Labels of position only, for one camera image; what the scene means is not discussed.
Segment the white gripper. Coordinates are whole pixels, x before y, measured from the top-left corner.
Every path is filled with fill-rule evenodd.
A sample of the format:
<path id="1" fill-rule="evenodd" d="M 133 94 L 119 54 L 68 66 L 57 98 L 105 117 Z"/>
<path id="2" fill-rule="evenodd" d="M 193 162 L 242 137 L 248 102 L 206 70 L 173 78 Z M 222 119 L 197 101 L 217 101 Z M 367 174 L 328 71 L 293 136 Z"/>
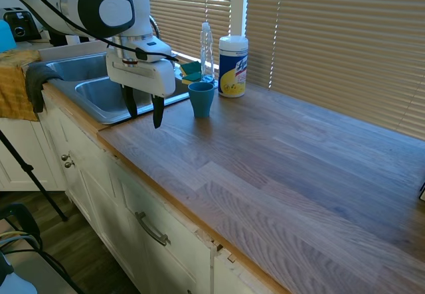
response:
<path id="1" fill-rule="evenodd" d="M 106 67 L 111 81 L 121 84 L 122 97 L 130 117 L 137 117 L 137 105 L 133 88 L 151 94 L 154 128 L 159 128 L 163 119 L 165 98 L 175 91 L 175 72 L 170 61 L 138 62 L 126 66 L 115 52 L 106 53 Z"/>

